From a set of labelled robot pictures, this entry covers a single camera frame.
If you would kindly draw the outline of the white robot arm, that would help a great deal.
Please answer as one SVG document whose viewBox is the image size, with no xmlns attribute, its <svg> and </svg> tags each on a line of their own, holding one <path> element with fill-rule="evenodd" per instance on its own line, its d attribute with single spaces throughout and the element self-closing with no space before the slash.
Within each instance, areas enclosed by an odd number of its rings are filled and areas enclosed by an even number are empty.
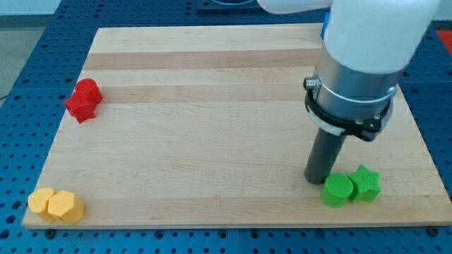
<svg viewBox="0 0 452 254">
<path fill-rule="evenodd" d="M 439 0 L 258 0 L 273 14 L 329 8 L 323 49 L 306 78 L 305 105 L 313 122 L 334 136 L 372 141 L 386 126 L 392 99 Z"/>
</svg>

